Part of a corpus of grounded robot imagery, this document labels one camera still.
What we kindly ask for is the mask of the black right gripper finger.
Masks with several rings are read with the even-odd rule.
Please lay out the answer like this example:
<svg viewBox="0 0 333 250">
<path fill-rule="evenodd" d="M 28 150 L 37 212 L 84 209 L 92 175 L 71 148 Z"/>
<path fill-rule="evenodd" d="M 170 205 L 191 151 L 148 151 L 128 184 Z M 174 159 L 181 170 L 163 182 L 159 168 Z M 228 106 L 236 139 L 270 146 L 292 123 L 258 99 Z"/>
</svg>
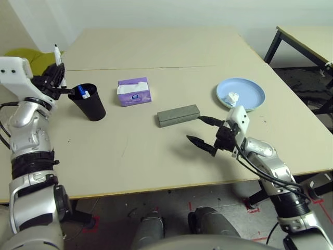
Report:
<svg viewBox="0 0 333 250">
<path fill-rule="evenodd" d="M 219 119 L 216 119 L 213 117 L 208 117 L 208 116 L 199 116 L 198 119 L 208 125 L 216 126 L 216 127 L 221 127 L 224 124 L 224 120 L 219 120 Z"/>
<path fill-rule="evenodd" d="M 216 155 L 217 148 L 215 148 L 212 145 L 207 144 L 204 140 L 191 136 L 191 135 L 186 135 L 186 137 L 198 148 L 208 152 L 212 157 Z"/>
</svg>

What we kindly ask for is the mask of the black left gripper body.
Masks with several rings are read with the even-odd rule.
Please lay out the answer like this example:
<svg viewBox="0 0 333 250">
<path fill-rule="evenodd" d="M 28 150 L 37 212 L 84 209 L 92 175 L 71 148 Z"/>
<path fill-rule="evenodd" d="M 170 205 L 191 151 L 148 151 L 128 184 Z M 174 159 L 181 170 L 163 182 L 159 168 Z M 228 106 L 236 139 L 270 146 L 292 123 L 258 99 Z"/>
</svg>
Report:
<svg viewBox="0 0 333 250">
<path fill-rule="evenodd" d="M 59 99 L 59 69 L 57 65 L 49 65 L 41 76 L 34 76 L 32 83 L 43 94 L 52 99 Z"/>
</svg>

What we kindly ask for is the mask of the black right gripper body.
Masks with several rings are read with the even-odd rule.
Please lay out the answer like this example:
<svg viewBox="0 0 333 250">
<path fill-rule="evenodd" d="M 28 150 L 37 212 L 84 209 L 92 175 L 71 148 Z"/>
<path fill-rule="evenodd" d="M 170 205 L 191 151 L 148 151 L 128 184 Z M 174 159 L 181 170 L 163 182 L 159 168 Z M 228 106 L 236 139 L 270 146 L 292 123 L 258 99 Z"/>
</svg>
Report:
<svg viewBox="0 0 333 250">
<path fill-rule="evenodd" d="M 228 121 L 223 120 L 216 133 L 216 140 L 214 148 L 233 152 L 236 147 L 236 135 L 240 131 L 238 124 L 229 124 Z"/>
</svg>

